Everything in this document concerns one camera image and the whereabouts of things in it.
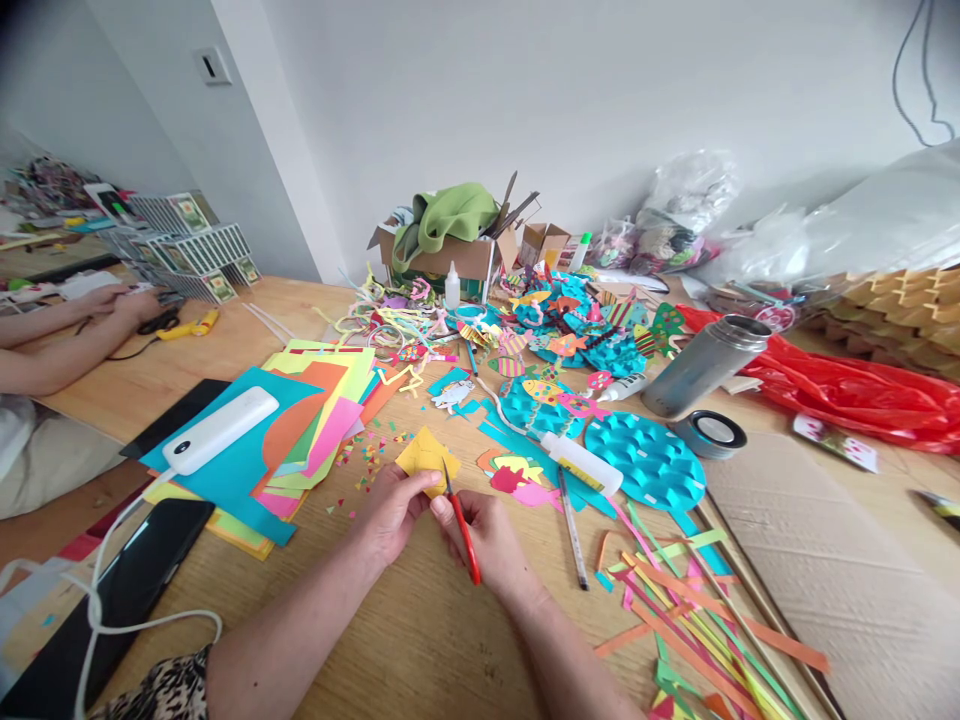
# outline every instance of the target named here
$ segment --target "yellow glue gun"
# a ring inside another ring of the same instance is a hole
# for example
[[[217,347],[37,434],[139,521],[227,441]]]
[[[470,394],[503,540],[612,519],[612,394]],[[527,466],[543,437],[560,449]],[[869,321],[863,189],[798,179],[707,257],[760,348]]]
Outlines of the yellow glue gun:
[[[158,330],[157,337],[161,340],[176,340],[177,338],[186,337],[187,335],[203,337],[210,332],[214,323],[217,322],[218,317],[220,317],[220,311],[214,308],[195,323],[178,325],[170,330]]]

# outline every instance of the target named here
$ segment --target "red plastic bag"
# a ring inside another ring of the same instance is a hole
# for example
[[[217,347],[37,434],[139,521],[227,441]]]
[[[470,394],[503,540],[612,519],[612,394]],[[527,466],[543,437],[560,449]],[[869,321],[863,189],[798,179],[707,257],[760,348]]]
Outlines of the red plastic bag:
[[[700,332],[718,313],[678,306]],[[779,335],[741,370],[780,405],[911,450],[960,454],[960,387],[866,360],[807,353]]]

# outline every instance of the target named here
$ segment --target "person's arm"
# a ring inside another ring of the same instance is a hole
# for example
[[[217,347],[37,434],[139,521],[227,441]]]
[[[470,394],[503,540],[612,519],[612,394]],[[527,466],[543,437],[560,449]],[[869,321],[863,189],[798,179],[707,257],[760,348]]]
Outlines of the person's arm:
[[[129,285],[107,285],[76,300],[0,318],[0,348],[12,348],[75,325],[91,315],[113,310],[117,295],[129,292]]]
[[[160,310],[152,293],[125,295],[117,298],[115,310],[102,322],[79,335],[34,354],[0,350],[0,393],[43,396],[62,390],[93,370]]]
[[[483,581],[523,636],[553,720],[642,720],[643,713],[530,568],[500,500],[469,490],[458,497]],[[441,495],[430,509],[462,566],[466,550],[453,506]]]
[[[207,661],[212,720],[289,718],[377,578],[406,546],[437,472],[377,473],[370,498],[333,552],[247,623]]]

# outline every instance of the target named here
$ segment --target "electrical outlet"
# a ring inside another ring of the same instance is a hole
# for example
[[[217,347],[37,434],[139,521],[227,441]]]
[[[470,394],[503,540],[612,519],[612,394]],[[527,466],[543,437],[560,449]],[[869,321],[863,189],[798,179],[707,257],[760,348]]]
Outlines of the electrical outlet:
[[[201,48],[193,51],[197,63],[197,72],[207,85],[232,85],[233,80],[227,72],[219,48]]]

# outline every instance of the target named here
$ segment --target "green fabric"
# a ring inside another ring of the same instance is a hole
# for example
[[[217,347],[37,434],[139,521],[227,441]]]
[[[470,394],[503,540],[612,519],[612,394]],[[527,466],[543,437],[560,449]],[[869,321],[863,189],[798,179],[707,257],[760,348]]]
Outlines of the green fabric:
[[[414,196],[413,223],[398,228],[393,241],[393,269],[406,272],[421,252],[440,252],[447,235],[473,242],[498,212],[493,196],[480,183]]]

